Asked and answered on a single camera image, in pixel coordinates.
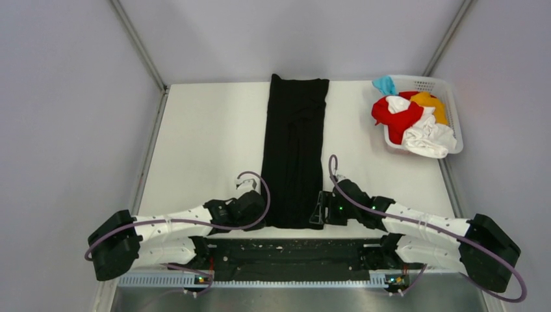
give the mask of white plastic basket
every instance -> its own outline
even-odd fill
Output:
[[[444,103],[446,111],[446,119],[448,125],[454,130],[454,137],[457,140],[455,149],[451,149],[448,153],[457,154],[463,149],[463,138],[461,137],[461,127],[459,126],[459,117],[455,107],[454,93],[452,87],[442,79],[419,76],[406,75],[391,75],[397,92],[404,91],[419,91],[429,92]],[[391,142],[389,137],[389,127],[385,125],[385,142],[387,149],[393,153],[410,154],[411,152],[401,145]]]

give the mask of folded black garment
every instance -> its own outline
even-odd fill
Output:
[[[282,80],[272,75],[262,177],[272,205],[266,224],[322,229],[309,223],[323,187],[322,146],[329,80]]]

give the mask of black cloth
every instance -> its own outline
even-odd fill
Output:
[[[270,187],[268,226],[322,229],[309,223],[323,187],[322,145],[329,80],[272,75],[262,177]]]

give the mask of yellow cloth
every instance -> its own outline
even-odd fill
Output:
[[[436,118],[436,123],[448,125],[444,103],[440,102],[440,100],[435,97],[431,97],[429,92],[419,92],[409,100],[417,103],[419,106],[434,107],[434,112],[432,114]]]

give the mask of white wall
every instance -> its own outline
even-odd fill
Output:
[[[462,0],[122,0],[168,84],[421,74]]]
[[[478,1],[435,72],[457,88],[465,149],[450,160],[467,209],[492,216],[522,249],[529,294],[511,311],[549,311],[549,16],[549,0]]]
[[[90,310],[86,238],[128,208],[159,99],[107,1],[1,3],[1,311]]]

